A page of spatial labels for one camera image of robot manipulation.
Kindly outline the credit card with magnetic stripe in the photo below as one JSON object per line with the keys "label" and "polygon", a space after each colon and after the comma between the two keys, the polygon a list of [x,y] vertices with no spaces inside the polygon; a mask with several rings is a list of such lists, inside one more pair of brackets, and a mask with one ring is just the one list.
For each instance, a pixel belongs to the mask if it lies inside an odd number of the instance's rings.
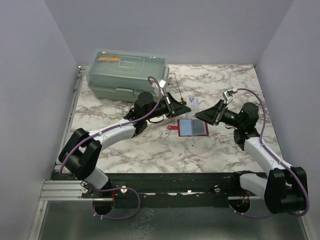
{"label": "credit card with magnetic stripe", "polygon": [[206,129],[206,123],[199,120],[199,119],[194,119],[192,121],[193,124],[193,134],[195,136],[203,136],[207,134],[207,129]]}

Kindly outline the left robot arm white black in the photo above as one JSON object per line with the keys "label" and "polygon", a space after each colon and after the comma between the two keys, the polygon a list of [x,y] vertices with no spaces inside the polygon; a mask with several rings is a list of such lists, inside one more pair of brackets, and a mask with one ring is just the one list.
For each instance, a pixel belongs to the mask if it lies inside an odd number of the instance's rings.
{"label": "left robot arm white black", "polygon": [[142,92],[134,107],[116,124],[94,131],[75,130],[58,156],[61,168],[66,168],[76,179],[91,184],[99,197],[107,197],[111,191],[109,178],[97,167],[101,151],[138,136],[153,118],[172,119],[190,111],[185,103],[175,100],[169,92],[158,101],[154,101],[151,93]]}

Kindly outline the silver diamond VIP card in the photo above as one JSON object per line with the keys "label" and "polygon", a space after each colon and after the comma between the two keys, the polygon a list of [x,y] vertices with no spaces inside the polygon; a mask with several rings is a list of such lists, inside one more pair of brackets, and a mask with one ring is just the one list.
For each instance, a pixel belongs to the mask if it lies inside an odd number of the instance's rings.
{"label": "silver diamond VIP card", "polygon": [[194,118],[195,114],[199,112],[199,100],[197,97],[187,97],[186,102],[187,107],[191,109],[191,111],[187,113],[187,117]]}

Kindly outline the red leather card holder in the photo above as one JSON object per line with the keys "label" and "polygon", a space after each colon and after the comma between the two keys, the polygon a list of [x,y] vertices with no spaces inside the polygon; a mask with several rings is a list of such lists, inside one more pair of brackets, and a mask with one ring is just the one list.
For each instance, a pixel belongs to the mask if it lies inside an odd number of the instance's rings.
{"label": "red leather card holder", "polygon": [[206,135],[194,135],[193,120],[196,119],[178,119],[177,125],[168,125],[167,129],[170,131],[177,131],[179,137],[206,137],[209,135],[208,125],[206,126]]}

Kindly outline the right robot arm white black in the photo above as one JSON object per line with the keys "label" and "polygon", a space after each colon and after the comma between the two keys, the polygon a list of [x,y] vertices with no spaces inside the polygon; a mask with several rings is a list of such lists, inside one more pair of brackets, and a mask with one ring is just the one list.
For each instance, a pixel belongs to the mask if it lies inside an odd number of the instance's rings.
{"label": "right robot arm white black", "polygon": [[256,104],[245,103],[239,113],[230,111],[224,100],[206,110],[197,112],[195,117],[210,125],[227,124],[234,128],[235,143],[249,154],[263,169],[267,178],[255,173],[241,172],[238,179],[230,183],[230,191],[241,196],[249,191],[264,199],[272,214],[303,211],[309,208],[307,173],[302,167],[294,167],[280,159],[261,140],[256,129],[259,108]]}

